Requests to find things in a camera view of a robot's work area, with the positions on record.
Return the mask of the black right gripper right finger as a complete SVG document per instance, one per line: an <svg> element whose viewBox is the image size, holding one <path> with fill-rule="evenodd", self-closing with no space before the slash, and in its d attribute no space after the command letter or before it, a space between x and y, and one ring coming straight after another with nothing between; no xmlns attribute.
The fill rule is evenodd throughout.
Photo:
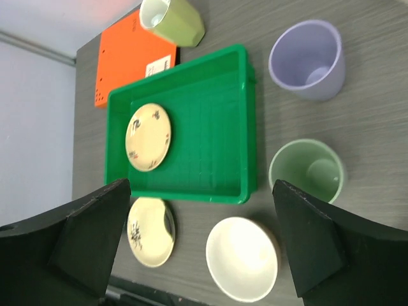
<svg viewBox="0 0 408 306"><path fill-rule="evenodd" d="M321 201L284 180L273 200L304 305L407 305L407 232Z"/></svg>

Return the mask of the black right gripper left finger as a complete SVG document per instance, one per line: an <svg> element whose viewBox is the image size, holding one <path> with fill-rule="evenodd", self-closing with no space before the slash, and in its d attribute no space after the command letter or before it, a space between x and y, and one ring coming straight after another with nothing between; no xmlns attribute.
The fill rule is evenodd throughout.
<svg viewBox="0 0 408 306"><path fill-rule="evenodd" d="M1 227L1 305L97 305L128 216L121 178L70 203Z"/></svg>

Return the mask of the cream plate with black mark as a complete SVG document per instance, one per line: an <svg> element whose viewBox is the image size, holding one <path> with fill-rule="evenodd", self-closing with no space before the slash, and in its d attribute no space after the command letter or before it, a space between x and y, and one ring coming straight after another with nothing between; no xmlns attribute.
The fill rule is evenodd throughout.
<svg viewBox="0 0 408 306"><path fill-rule="evenodd" d="M157 268L171 256L176 229L171 210L159 198L139 197L127 218L127 239L135 258Z"/></svg>

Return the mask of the white bowl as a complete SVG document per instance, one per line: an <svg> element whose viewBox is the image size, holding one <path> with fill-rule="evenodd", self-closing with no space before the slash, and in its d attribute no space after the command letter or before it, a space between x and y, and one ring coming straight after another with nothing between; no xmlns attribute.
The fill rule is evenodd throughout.
<svg viewBox="0 0 408 306"><path fill-rule="evenodd" d="M210 231L205 256L216 286L229 298L254 303L266 297L277 281L281 248L261 223L228 217Z"/></svg>

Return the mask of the light green cup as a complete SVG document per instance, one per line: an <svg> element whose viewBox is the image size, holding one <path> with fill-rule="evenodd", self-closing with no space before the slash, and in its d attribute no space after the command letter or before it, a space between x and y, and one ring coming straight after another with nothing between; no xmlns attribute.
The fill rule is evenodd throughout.
<svg viewBox="0 0 408 306"><path fill-rule="evenodd" d="M313 197L332 204L347 181L346 166L327 144L314 139L293 140L272 158L268 181L273 189L285 180Z"/></svg>

